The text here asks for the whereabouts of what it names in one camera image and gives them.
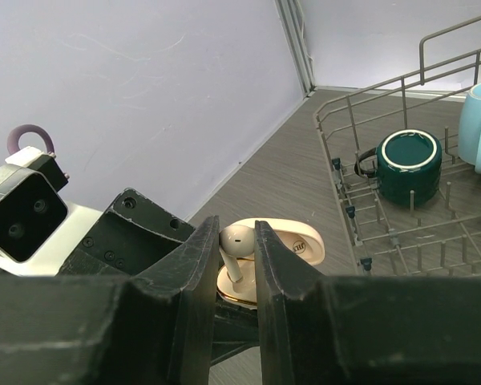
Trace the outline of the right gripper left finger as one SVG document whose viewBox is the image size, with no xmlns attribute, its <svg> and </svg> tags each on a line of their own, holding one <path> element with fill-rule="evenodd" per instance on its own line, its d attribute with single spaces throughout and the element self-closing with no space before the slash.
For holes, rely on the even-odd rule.
<svg viewBox="0 0 481 385">
<path fill-rule="evenodd" d="M 206 384 L 219 227 L 133 277 L 0 276 L 0 384 Z"/>
</svg>

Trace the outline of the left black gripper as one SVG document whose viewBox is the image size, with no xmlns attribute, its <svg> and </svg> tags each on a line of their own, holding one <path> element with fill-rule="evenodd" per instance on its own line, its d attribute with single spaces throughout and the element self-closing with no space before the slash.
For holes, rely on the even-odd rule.
<svg viewBox="0 0 481 385">
<path fill-rule="evenodd" d="M 128 188 L 120 193 L 65 259 L 60 275 L 133 277 L 164 309 L 180 314 L 172 337 L 220 363 L 258 344 L 257 314 L 223 300 L 216 280 L 223 262 L 219 220 L 198 227 Z"/>
</svg>

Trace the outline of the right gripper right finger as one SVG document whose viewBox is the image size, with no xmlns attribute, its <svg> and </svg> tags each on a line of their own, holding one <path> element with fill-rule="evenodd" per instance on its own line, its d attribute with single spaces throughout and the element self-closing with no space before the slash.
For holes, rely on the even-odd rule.
<svg viewBox="0 0 481 385">
<path fill-rule="evenodd" d="M 481 384 L 481 280 L 326 276 L 255 225 L 266 384 Z"/>
</svg>

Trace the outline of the pink earbud top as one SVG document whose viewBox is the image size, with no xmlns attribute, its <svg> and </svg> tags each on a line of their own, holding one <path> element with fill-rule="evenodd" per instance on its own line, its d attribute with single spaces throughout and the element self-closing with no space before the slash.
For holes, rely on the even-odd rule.
<svg viewBox="0 0 481 385">
<path fill-rule="evenodd" d="M 246 225 L 230 225 L 219 234 L 220 254 L 232 282 L 243 279 L 238 258 L 249 257 L 254 253 L 254 229 Z"/>
</svg>

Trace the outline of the dark green mug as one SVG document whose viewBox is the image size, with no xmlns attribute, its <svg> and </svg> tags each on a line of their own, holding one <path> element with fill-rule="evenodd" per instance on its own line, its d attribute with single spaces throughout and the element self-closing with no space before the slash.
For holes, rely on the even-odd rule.
<svg viewBox="0 0 481 385">
<path fill-rule="evenodd" d="M 443 150 L 432 134 L 403 129 L 389 134 L 377 147 L 358 156 L 360 177 L 375 179 L 379 194 L 399 206 L 422 206 L 439 189 Z"/>
</svg>

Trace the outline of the light blue mug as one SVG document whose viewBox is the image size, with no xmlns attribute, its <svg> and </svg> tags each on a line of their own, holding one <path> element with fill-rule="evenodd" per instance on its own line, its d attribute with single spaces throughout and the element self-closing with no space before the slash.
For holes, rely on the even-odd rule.
<svg viewBox="0 0 481 385">
<path fill-rule="evenodd" d="M 467 93 L 458 134 L 459 157 L 481 174 L 481 83 L 474 85 Z"/>
</svg>

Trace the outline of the aluminium frame post left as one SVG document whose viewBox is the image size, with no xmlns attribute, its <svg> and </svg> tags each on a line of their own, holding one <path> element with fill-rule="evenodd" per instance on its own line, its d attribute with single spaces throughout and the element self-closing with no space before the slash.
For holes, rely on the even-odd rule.
<svg viewBox="0 0 481 385">
<path fill-rule="evenodd" d="M 298 0 L 276 0 L 290 53 L 297 70 L 300 87 L 305 97 L 316 87 L 312 58 L 305 41 L 305 14 Z"/>
</svg>

